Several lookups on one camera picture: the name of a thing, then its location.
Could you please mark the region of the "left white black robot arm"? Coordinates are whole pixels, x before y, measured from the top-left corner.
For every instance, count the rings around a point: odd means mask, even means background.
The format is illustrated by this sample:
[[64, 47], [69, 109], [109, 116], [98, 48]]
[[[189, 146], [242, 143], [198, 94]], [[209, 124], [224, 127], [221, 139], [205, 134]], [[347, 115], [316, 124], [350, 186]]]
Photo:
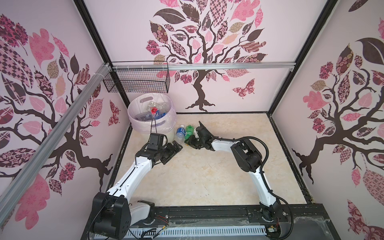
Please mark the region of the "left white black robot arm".
[[165, 165], [183, 149], [176, 141], [164, 143], [166, 137], [150, 134], [148, 142], [135, 154], [133, 164], [123, 177], [105, 193], [95, 195], [82, 240], [89, 240], [91, 233], [122, 240], [131, 225], [150, 216], [154, 207], [152, 202], [131, 204], [130, 199], [144, 176], [157, 163]]

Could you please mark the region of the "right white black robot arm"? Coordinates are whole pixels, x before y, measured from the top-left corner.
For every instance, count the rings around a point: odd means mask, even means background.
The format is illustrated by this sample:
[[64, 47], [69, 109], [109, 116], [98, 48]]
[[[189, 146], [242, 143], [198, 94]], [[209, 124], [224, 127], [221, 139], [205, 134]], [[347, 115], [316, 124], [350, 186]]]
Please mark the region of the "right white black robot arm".
[[273, 222], [278, 218], [281, 198], [273, 193], [265, 176], [264, 165], [269, 157], [269, 148], [262, 140], [252, 136], [238, 139], [216, 137], [200, 123], [200, 126], [185, 139], [185, 144], [197, 150], [204, 148], [213, 152], [232, 153], [239, 168], [250, 174], [256, 186], [262, 219]]

